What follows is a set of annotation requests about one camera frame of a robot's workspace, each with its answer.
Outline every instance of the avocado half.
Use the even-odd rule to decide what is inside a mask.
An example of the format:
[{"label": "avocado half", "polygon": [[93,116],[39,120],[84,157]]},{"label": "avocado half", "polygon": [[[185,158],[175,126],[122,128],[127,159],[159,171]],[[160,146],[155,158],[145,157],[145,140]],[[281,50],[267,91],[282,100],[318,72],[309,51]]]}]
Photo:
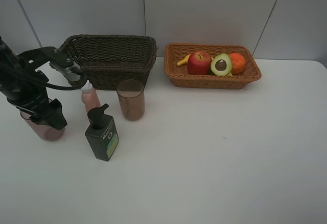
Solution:
[{"label": "avocado half", "polygon": [[217,55],[211,62],[210,69],[216,76],[227,76],[231,69],[233,68],[233,63],[228,54]]}]

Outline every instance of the orange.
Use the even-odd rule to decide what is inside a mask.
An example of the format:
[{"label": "orange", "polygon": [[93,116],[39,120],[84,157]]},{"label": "orange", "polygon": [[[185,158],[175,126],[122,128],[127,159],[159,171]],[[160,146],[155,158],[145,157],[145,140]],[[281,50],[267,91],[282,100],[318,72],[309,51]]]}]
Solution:
[{"label": "orange", "polygon": [[246,65],[245,58],[239,53],[229,54],[229,57],[233,63],[233,68],[231,69],[231,73],[233,75],[240,74]]}]

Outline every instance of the white spray nozzle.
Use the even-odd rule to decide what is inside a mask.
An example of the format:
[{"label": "white spray nozzle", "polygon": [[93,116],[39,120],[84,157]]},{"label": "white spray nozzle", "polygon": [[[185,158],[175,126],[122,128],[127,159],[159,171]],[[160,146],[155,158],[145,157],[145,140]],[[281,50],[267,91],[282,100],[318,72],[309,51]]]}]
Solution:
[{"label": "white spray nozzle", "polygon": [[83,93],[90,93],[92,91],[92,89],[93,89],[93,86],[89,80],[87,80],[86,84],[83,87],[81,87],[81,90]]}]

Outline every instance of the black cable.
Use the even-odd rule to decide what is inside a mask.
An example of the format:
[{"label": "black cable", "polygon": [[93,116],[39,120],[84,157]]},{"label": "black cable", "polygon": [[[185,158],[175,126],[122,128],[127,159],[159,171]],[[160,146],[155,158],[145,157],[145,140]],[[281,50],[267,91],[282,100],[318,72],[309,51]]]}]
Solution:
[{"label": "black cable", "polygon": [[80,84],[80,85],[78,85],[76,87],[63,87],[63,86],[57,86],[57,85],[54,85],[54,84],[43,82],[43,81],[41,81],[38,78],[32,77],[30,75],[27,75],[27,74],[25,74],[25,73],[23,73],[21,71],[17,71],[14,68],[11,68],[8,65],[3,64],[3,63],[0,63],[0,68],[2,70],[4,70],[4,71],[8,72],[9,74],[11,74],[11,75],[19,78],[19,79],[22,79],[22,80],[31,82],[31,83],[33,83],[35,85],[40,85],[40,86],[44,86],[44,87],[48,87],[48,88],[52,88],[52,89],[56,89],[56,90],[72,91],[72,90],[80,89],[81,87],[83,87],[86,84],[86,76],[82,72],[78,72],[77,70],[74,70],[74,68],[72,68],[72,71],[74,73],[76,72],[77,75],[80,75],[81,74],[81,78],[84,78],[85,79],[82,82],[82,84]]}]

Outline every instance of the banana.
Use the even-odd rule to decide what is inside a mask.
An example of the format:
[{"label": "banana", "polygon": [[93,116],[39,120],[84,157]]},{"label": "banana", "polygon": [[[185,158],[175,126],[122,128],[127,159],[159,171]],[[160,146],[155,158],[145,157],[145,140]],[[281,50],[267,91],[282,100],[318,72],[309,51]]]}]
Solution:
[{"label": "banana", "polygon": [[183,60],[177,62],[177,66],[181,66],[181,65],[187,64],[188,63],[188,60],[189,60],[189,57],[190,57],[190,54],[186,55]]}]

